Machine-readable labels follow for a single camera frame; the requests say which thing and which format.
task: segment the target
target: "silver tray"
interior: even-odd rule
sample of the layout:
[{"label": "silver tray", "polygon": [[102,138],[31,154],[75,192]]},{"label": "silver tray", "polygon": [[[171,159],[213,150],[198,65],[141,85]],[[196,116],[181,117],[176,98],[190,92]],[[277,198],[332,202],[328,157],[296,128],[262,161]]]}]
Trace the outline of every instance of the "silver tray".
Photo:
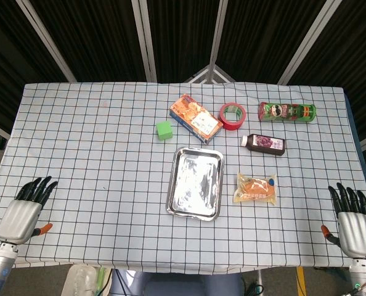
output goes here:
[{"label": "silver tray", "polygon": [[220,213],[224,157],[215,150],[179,148],[169,180],[168,213],[204,221]]}]

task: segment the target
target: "white bottle cap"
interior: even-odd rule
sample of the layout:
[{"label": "white bottle cap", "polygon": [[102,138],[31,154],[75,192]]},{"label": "white bottle cap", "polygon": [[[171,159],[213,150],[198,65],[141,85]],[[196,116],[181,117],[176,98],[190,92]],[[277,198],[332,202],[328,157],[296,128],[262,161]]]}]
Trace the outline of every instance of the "white bottle cap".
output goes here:
[{"label": "white bottle cap", "polygon": [[246,147],[246,144],[247,144],[247,136],[243,136],[240,145],[242,147]]}]

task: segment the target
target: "red tape roll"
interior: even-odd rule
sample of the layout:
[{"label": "red tape roll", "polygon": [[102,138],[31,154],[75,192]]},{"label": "red tape roll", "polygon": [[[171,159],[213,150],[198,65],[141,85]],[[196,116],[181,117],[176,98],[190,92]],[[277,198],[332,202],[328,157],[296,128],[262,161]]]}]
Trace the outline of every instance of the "red tape roll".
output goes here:
[{"label": "red tape roll", "polygon": [[[238,121],[228,121],[224,115],[226,112],[236,113],[240,119]],[[243,125],[246,119],[246,111],[237,103],[226,103],[220,109],[219,119],[226,130],[235,131]]]}]

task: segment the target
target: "checkered tablecloth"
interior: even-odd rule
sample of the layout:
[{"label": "checkered tablecloth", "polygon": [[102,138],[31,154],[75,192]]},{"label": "checkered tablecloth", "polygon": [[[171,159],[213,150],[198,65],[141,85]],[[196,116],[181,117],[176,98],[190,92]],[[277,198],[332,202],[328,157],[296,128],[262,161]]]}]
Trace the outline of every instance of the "checkered tablecloth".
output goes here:
[{"label": "checkered tablecloth", "polygon": [[[238,131],[207,146],[169,116],[189,94],[217,115],[226,102],[246,108]],[[259,122],[259,102],[315,104],[311,123]],[[168,120],[174,136],[158,140]],[[281,157],[239,147],[251,133],[284,138]],[[220,151],[226,159],[221,212],[212,222],[165,210],[178,147]],[[233,203],[237,173],[278,175],[276,206]],[[0,166],[0,220],[35,177],[58,179],[38,226],[53,228],[20,246],[18,265],[88,263],[141,271],[234,273],[267,266],[343,266],[350,259],[326,242],[336,232],[329,184],[366,194],[341,88],[256,83],[28,84]]]}]

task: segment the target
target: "plastic bag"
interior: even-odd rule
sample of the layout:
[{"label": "plastic bag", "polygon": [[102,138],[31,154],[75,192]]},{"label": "plastic bag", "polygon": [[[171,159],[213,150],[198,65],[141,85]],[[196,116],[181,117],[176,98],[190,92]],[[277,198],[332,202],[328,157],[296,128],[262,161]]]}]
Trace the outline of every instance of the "plastic bag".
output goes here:
[{"label": "plastic bag", "polygon": [[272,175],[266,179],[250,178],[238,173],[238,189],[234,193],[234,202],[258,200],[276,204],[277,179]]}]

